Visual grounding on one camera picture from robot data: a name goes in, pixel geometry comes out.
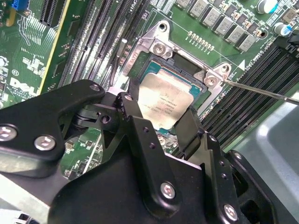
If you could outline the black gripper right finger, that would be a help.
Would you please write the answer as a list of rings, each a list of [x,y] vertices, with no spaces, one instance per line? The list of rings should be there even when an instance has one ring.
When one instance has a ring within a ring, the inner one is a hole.
[[[221,150],[194,109],[187,109],[175,131],[184,158],[202,169],[205,213],[213,223],[278,223],[269,187],[240,154]]]

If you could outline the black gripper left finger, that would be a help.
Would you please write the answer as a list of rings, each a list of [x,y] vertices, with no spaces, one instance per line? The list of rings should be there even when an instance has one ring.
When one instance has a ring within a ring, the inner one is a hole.
[[[43,178],[54,173],[65,142],[95,125],[104,138],[105,163],[129,155],[144,206],[178,211],[182,196],[152,123],[138,106],[139,82],[127,92],[107,94],[80,80],[0,111],[0,124],[12,128],[0,142],[1,171]]]

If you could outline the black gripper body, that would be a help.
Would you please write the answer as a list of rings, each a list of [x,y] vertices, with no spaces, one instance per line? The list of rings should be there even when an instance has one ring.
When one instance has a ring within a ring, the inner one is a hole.
[[[129,155],[118,156],[65,185],[50,207],[52,224],[215,224],[207,205],[203,172],[170,155],[183,201],[171,218],[153,217],[143,204]]]

